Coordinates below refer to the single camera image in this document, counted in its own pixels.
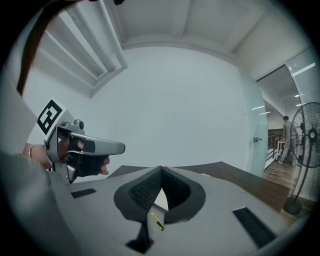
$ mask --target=yellow tag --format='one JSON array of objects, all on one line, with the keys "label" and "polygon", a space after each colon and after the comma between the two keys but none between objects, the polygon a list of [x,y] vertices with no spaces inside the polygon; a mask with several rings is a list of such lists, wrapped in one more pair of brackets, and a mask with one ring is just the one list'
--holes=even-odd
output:
[{"label": "yellow tag", "polygon": [[159,227],[159,229],[164,230],[165,227],[164,227],[164,225],[162,225],[162,223],[157,218],[157,216],[153,212],[151,212],[150,214],[151,214],[152,218],[154,219],[155,223],[157,224],[157,226]]}]

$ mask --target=glass door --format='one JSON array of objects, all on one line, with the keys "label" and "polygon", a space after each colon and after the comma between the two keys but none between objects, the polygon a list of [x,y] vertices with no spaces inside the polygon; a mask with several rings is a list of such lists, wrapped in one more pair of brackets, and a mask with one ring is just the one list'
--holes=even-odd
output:
[{"label": "glass door", "polygon": [[312,48],[304,50],[286,63],[303,105],[320,102],[319,64],[319,58]]},{"label": "glass door", "polygon": [[256,81],[244,72],[240,72],[240,76],[243,82],[244,96],[249,109],[249,120],[252,120],[252,138],[251,141],[249,141],[252,159],[248,159],[248,166],[250,167],[249,171],[256,176],[261,177],[265,170],[268,151],[267,111]]}]

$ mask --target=door handle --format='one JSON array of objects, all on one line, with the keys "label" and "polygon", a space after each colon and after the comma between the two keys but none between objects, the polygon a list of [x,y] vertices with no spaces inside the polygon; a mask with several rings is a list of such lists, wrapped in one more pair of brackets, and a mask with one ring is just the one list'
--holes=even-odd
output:
[{"label": "door handle", "polygon": [[259,138],[259,137],[254,137],[253,138],[253,142],[258,142],[258,141],[262,141],[262,138]]}]

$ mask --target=light fixture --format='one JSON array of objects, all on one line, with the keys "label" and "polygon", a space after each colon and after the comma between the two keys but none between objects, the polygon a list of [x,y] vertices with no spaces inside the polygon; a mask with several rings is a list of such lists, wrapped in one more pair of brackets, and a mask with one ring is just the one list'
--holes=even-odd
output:
[{"label": "light fixture", "polygon": [[251,110],[260,109],[260,108],[263,108],[264,106],[265,106],[265,105],[263,105],[263,106],[258,106],[258,107],[255,107],[255,108],[251,109]]},{"label": "light fixture", "polygon": [[306,70],[308,70],[308,69],[311,69],[311,68],[314,67],[315,65],[316,65],[316,63],[312,63],[312,64],[310,64],[310,65],[308,65],[308,66],[300,69],[299,71],[294,72],[294,73],[292,74],[292,76],[294,77],[294,76],[296,76],[296,75],[299,75],[300,73],[302,73],[302,72],[304,72],[304,71],[306,71]]}]

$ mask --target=wooden table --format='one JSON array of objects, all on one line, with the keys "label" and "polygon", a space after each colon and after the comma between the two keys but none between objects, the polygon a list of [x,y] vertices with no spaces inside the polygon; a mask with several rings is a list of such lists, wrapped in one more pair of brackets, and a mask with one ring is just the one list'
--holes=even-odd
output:
[{"label": "wooden table", "polygon": [[286,141],[284,139],[278,140],[278,145],[277,145],[277,154],[280,156],[280,151],[282,149],[282,145],[286,144]]},{"label": "wooden table", "polygon": [[[122,165],[108,178],[125,175],[147,167]],[[198,174],[207,174],[221,180],[236,184],[254,197],[260,199],[268,206],[280,212],[283,207],[289,188],[255,176],[249,172],[243,171],[225,162],[214,162],[208,164],[178,166],[177,168],[192,171]]]}]

